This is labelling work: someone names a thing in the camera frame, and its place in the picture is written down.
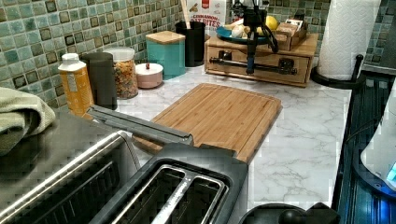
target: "jar of grains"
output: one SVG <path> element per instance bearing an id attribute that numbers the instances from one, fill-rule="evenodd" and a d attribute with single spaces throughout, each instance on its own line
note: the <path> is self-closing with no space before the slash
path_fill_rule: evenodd
<path id="1" fill-rule="evenodd" d="M 105 52 L 113 55 L 117 97 L 123 100 L 136 96 L 137 77 L 134 71 L 134 50 L 120 47 L 107 49 Z"/>

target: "black stand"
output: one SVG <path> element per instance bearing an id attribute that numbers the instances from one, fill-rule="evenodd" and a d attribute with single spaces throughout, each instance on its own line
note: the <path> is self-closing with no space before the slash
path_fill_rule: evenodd
<path id="1" fill-rule="evenodd" d="M 353 70 L 352 78 L 350 80 L 338 80 L 334 78 L 324 77 L 319 74 L 317 68 L 314 67 L 311 73 L 311 79 L 320 85 L 341 89 L 341 90 L 356 90 L 366 81 L 366 76 L 361 74 L 358 77 L 361 62 L 363 61 L 363 55 L 358 54 L 356 56 L 355 68 Z"/>

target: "wooden drawer organizer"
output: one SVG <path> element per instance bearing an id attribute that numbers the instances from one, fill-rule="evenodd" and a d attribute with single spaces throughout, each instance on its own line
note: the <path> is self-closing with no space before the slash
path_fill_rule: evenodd
<path id="1" fill-rule="evenodd" d="M 278 53 L 273 53 L 266 45 L 260 45 L 256 48 L 254 63 L 278 66 L 280 59 L 292 59 L 294 60 L 293 67 L 297 73 L 295 75 L 282 75 L 277 72 L 255 69 L 254 74 L 247 75 L 246 67 L 223 65 L 209 61 L 210 58 L 218 58 L 219 51 L 224 50 L 232 53 L 233 61 L 247 62 L 248 47 L 246 45 L 223 41 L 214 36 L 205 42 L 205 71 L 212 75 L 241 77 L 305 87 L 311 74 L 317 42 L 318 34 L 310 34 L 299 45 L 293 46 L 291 51 L 280 50 Z"/>

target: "cutting board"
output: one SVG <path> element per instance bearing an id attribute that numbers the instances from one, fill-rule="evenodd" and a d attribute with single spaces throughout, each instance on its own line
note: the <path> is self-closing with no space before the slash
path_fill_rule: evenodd
<path id="1" fill-rule="evenodd" d="M 200 84 L 152 121 L 191 133 L 194 145 L 224 147 L 249 162 L 281 109 L 280 100 L 252 91 Z M 136 140 L 158 152 L 161 146 Z"/>

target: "kitchen counter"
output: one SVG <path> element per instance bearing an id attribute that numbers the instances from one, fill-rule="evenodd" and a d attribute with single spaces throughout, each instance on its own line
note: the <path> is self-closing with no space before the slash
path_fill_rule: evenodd
<path id="1" fill-rule="evenodd" d="M 118 112 L 151 120 L 200 83 L 255 91 L 281 100 L 282 110 L 260 145 L 248 171 L 248 205 L 288 203 L 308 209 L 330 206 L 349 106 L 350 91 L 306 88 L 205 74 L 203 66 L 166 80 L 159 88 L 139 90 L 119 100 Z M 137 150 L 141 165 L 151 155 Z"/>

